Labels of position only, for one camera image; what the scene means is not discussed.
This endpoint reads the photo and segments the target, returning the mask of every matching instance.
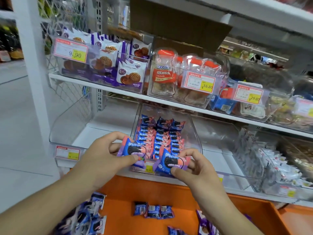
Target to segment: barcode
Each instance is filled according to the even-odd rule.
[[[231,106],[228,105],[222,105],[221,110],[222,111],[229,111]]]

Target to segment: purple oval logo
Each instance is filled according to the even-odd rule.
[[[101,43],[100,41],[98,41],[98,42],[96,42],[96,45],[97,45],[99,48],[101,48],[102,43]]]
[[[125,74],[126,74],[126,70],[123,69],[123,68],[121,68],[121,69],[118,71],[118,73],[119,73],[120,75],[125,75]]]

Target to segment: forearm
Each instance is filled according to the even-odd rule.
[[[212,214],[211,220],[223,235],[263,235],[263,233],[250,222],[229,200],[219,206]]]
[[[0,214],[1,231],[11,235],[46,235],[91,194],[90,189],[84,191],[68,174]]]

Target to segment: person's left hand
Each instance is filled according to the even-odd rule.
[[[119,170],[138,161],[137,155],[124,157],[114,155],[121,147],[121,143],[113,142],[117,139],[123,140],[124,136],[127,135],[115,131],[96,139],[68,176],[78,180],[81,186],[84,189],[89,189],[91,193],[101,188]]]

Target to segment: white floor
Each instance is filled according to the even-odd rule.
[[[0,150],[0,212],[59,177],[44,153],[28,77],[0,85]]]

